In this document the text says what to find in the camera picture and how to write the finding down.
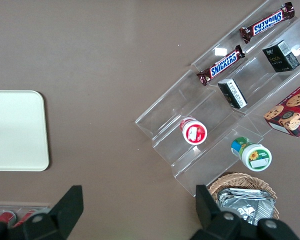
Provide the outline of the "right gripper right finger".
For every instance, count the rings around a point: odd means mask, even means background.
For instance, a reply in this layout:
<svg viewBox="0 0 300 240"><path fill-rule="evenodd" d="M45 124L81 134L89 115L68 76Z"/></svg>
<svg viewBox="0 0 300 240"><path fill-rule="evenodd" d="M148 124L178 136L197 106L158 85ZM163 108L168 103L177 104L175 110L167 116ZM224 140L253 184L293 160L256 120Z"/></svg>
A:
<svg viewBox="0 0 300 240"><path fill-rule="evenodd" d="M229 211L221 211L205 185L196 186L195 209L201 224L193 240L237 240L241 220Z"/></svg>

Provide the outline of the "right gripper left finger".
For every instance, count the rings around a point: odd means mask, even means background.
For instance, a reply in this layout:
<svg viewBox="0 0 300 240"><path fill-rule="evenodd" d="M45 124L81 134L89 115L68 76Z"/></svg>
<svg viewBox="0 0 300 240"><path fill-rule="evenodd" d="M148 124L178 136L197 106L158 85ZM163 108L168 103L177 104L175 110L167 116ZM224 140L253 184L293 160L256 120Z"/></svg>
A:
<svg viewBox="0 0 300 240"><path fill-rule="evenodd" d="M73 185L48 212L35 213L9 230L10 240L66 240L84 210L83 189Z"/></svg>

